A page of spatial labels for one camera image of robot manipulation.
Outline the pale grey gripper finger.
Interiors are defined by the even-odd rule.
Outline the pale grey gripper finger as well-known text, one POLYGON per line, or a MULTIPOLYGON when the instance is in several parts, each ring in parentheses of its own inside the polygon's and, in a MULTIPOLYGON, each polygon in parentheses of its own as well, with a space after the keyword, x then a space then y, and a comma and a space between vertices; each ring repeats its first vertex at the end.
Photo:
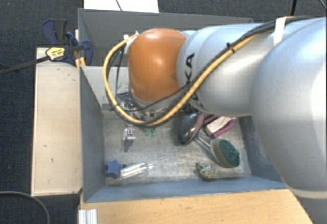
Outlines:
POLYGON ((122 138, 122 150, 123 152, 128 152, 132 147, 134 141, 136 140, 135 129, 125 128, 122 138))

